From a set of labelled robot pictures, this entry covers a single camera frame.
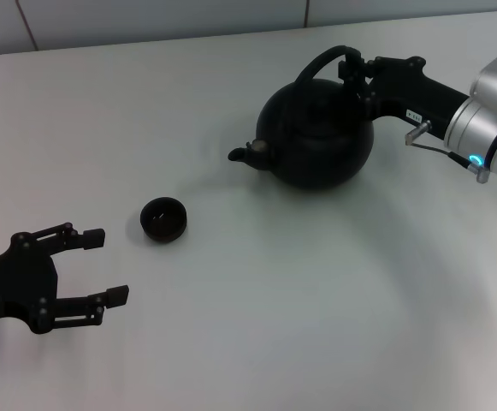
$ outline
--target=white table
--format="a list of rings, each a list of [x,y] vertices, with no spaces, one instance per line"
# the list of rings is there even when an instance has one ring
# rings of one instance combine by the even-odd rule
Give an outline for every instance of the white table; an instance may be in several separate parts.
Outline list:
[[[0,411],[497,410],[497,177],[405,147],[393,118],[325,194],[227,161],[339,44],[468,92],[497,13],[0,57],[0,253],[102,227],[104,248],[55,257],[58,294],[131,289],[100,327],[0,320]],[[161,196],[188,228],[155,247],[139,211]]]

